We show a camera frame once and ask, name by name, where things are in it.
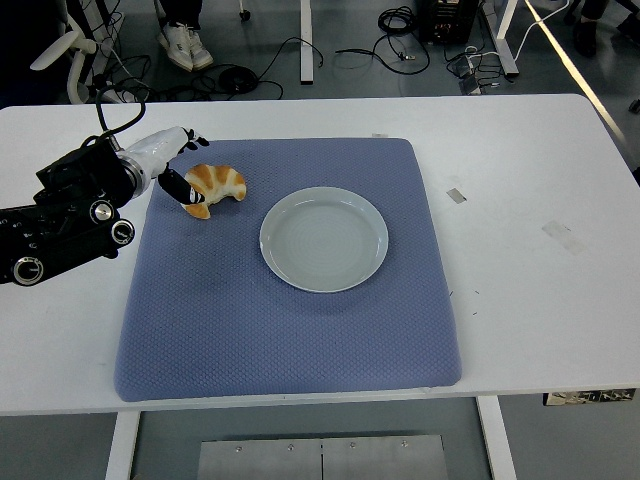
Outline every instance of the ceramic plate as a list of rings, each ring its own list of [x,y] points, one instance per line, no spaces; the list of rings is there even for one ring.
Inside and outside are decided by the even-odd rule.
[[[285,282],[331,293],[364,282],[380,267],[389,236],[382,215],[348,190],[314,187],[276,203],[260,229],[267,265]]]

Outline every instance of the silver panel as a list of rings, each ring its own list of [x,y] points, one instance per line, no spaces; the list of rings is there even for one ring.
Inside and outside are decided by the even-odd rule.
[[[203,442],[198,480],[447,480],[438,435]]]
[[[323,441],[324,480],[447,480],[439,435]]]
[[[198,480],[322,480],[321,440],[203,442]]]

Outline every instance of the shoe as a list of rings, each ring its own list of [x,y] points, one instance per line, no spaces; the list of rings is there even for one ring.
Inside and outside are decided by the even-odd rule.
[[[633,13],[630,13],[617,28],[625,37],[630,38],[635,43],[640,43],[640,20]]]
[[[577,22],[573,26],[573,45],[580,55],[593,57],[596,54],[597,22]]]
[[[192,28],[189,29],[189,43],[191,45],[191,62],[193,70],[202,70],[213,64],[213,57],[200,41],[200,35]]]
[[[191,60],[191,42],[189,40],[189,29],[180,23],[177,26],[165,25],[158,41],[167,51],[169,60],[178,67],[190,72],[193,70],[193,60]]]

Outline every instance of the robotic hand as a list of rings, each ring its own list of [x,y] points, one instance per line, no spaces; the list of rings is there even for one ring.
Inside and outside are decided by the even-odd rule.
[[[135,186],[132,198],[141,195],[149,188],[151,180],[157,178],[160,186],[180,203],[188,205],[203,202],[204,197],[169,168],[171,159],[185,148],[197,149],[197,145],[208,146],[209,142],[193,130],[173,127],[143,138],[127,150],[116,151]]]
[[[180,203],[204,201],[168,166],[185,148],[209,144],[193,130],[163,130],[126,150],[113,131],[91,140],[37,172],[44,189],[36,205],[0,209],[0,283],[35,285],[100,256],[117,257],[135,235],[117,209],[154,178]]]

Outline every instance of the blue mat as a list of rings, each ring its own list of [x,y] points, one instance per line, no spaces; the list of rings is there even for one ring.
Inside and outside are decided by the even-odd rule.
[[[207,221],[154,189],[118,350],[125,401],[452,385],[455,322],[424,184],[401,139],[218,141],[172,162],[229,164],[247,182]],[[317,294],[280,280],[260,253],[269,209],[313,186],[369,200],[389,230],[380,269]]]

